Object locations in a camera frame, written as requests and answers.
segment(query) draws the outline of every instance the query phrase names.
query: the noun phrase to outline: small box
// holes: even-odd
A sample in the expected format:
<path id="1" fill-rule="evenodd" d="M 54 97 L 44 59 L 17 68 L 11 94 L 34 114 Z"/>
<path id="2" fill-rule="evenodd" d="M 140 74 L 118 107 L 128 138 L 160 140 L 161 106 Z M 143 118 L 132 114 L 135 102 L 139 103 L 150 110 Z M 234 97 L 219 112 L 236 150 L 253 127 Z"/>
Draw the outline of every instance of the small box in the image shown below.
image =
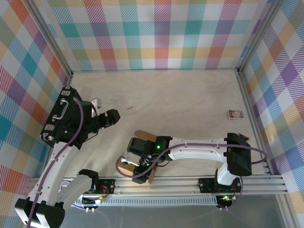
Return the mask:
<path id="1" fill-rule="evenodd" d="M 228 110 L 228 119 L 230 120 L 244 120 L 244 112 L 240 110 Z"/>

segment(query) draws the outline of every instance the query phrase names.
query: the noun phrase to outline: plaid wallpaper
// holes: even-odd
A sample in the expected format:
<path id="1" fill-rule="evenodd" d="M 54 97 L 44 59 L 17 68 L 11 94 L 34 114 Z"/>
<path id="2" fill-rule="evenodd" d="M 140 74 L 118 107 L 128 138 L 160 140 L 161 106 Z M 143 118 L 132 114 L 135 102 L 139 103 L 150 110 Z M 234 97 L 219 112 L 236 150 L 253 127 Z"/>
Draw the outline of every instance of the plaid wallpaper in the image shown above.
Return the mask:
<path id="1" fill-rule="evenodd" d="M 239 68 L 241 66 L 241 63 L 242 63 L 243 59 L 245 58 L 253 39 L 256 37 L 256 33 L 259 31 L 260 26 L 262 25 L 262 21 L 264 20 L 265 16 L 267 15 L 273 1 L 274 0 L 267 0 L 267 3 L 264 6 L 261 15 L 260 15 L 259 19 L 257 20 L 257 23 L 256 23 L 254 29 L 252 30 L 249 39 L 247 40 L 246 46 L 244 47 L 243 52 L 237 62 L 236 68 Z"/>
<path id="2" fill-rule="evenodd" d="M 91 71 L 235 68 L 271 1 L 35 2 L 70 65 L 76 70 Z M 257 11 L 266 2 L 258 18 Z M 50 15 L 56 18 L 55 22 L 49 19 Z M 255 28 L 250 27 L 252 20 L 258 21 Z"/>
<path id="3" fill-rule="evenodd" d="M 304 1 L 286 0 L 244 75 L 276 173 L 304 227 Z"/>
<path id="4" fill-rule="evenodd" d="M 39 133 L 67 76 L 21 0 L 0 1 L 0 227 L 14 210 L 48 147 Z"/>

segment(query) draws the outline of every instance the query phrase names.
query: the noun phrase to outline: plywood surface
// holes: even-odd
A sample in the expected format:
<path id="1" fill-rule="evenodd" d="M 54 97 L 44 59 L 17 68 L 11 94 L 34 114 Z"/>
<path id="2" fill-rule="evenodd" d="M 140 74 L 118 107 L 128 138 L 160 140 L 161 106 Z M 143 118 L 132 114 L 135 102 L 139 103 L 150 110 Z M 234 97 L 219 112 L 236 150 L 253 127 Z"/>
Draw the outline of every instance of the plywood surface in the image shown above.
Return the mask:
<path id="1" fill-rule="evenodd" d="M 117 109 L 120 121 L 83 144 L 66 176 L 83 168 L 100 176 L 118 176 L 116 159 L 136 130 L 184 139 L 215 140 L 242 133 L 256 146 L 234 71 L 121 71 L 75 74 L 72 82 L 83 100 L 99 97 L 101 111 Z M 227 110 L 243 110 L 245 120 L 228 120 Z M 252 152 L 253 160 L 260 159 Z M 214 175 L 220 162 L 187 159 L 157 170 L 157 176 Z M 262 165 L 254 174 L 264 174 Z"/>

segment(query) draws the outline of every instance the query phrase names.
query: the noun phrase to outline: wooden block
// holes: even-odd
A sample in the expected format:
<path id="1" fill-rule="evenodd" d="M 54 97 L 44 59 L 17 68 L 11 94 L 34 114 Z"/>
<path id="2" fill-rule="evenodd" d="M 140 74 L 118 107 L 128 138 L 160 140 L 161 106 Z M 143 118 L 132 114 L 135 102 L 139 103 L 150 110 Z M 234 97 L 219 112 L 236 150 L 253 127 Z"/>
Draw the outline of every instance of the wooden block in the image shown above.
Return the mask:
<path id="1" fill-rule="evenodd" d="M 155 142 L 156 141 L 156 135 L 154 134 L 151 134 L 149 132 L 145 132 L 145 131 L 142 131 L 142 130 L 138 130 L 136 132 L 134 132 L 134 135 L 139 138 L 139 139 L 142 139 L 142 140 L 150 140 L 152 142 Z"/>
<path id="2" fill-rule="evenodd" d="M 151 173 L 150 173 L 150 176 L 149 176 L 148 180 L 146 181 L 146 183 L 148 183 L 148 184 L 152 183 L 152 180 L 153 180 L 153 178 L 155 176 L 155 173 L 156 173 L 156 169 L 157 169 L 157 166 L 154 166 Z"/>
<path id="3" fill-rule="evenodd" d="M 142 140 L 150 140 L 152 142 L 155 142 L 156 141 L 156 135 L 154 134 L 151 134 L 149 132 L 145 132 L 145 131 L 142 131 L 142 130 L 138 130 L 136 132 L 134 132 L 134 135 L 139 138 L 139 139 L 142 139 Z M 155 176 L 155 173 L 156 173 L 156 169 L 157 169 L 157 166 L 154 166 L 151 173 L 150 173 L 150 176 L 148 178 L 148 180 L 146 181 L 146 184 L 151 184 L 152 183 L 152 180 Z"/>

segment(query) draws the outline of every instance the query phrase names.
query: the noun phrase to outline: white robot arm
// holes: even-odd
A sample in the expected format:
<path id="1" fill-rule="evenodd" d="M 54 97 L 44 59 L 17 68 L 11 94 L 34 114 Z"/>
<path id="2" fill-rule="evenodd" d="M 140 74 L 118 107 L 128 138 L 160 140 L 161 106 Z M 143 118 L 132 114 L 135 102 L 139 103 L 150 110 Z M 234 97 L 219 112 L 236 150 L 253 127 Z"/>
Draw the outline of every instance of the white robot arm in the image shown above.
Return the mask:
<path id="1" fill-rule="evenodd" d="M 18 199 L 15 210 L 28 227 L 58 228 L 65 210 L 88 190 L 103 191 L 98 172 L 81 170 L 77 177 L 59 191 L 64 175 L 73 158 L 88 140 L 90 133 L 97 135 L 99 129 L 116 124 L 117 110 L 99 113 L 98 98 L 82 101 L 78 92 L 69 86 L 63 87 L 40 138 L 53 147 L 51 157 L 36 186 L 26 199 Z"/>
<path id="2" fill-rule="evenodd" d="M 178 144 L 183 143 L 197 143 L 197 144 L 207 144 L 207 143 L 216 143 L 216 144 L 226 144 L 224 139 L 217 140 L 214 142 L 213 140 L 183 140 L 179 138 L 173 138 L 170 141 L 169 147 L 175 146 Z M 226 152 L 226 148 L 221 147 L 214 147 L 214 146 L 185 146 L 184 148 L 175 148 L 170 151 L 168 156 L 172 160 L 178 159 L 186 159 L 186 158 L 195 158 L 195 159 L 207 159 L 207 160 L 214 160 L 217 162 L 222 162 L 223 165 L 218 170 L 218 183 L 222 185 L 231 185 L 233 180 L 237 177 L 233 175 L 228 170 L 227 165 L 227 157 L 224 156 Z"/>
<path id="3" fill-rule="evenodd" d="M 131 177 L 134 182 L 141 184 L 146 182 L 150 175 L 149 166 L 155 162 L 187 158 L 215 160 L 223 163 L 216 171 L 216 184 L 229 186 L 237 176 L 252 174 L 251 151 L 248 148 L 250 145 L 235 133 L 228 133 L 225 139 L 208 141 L 169 136 L 159 136 L 155 142 L 132 138 L 123 155 L 122 164 L 132 163 L 136 166 Z"/>

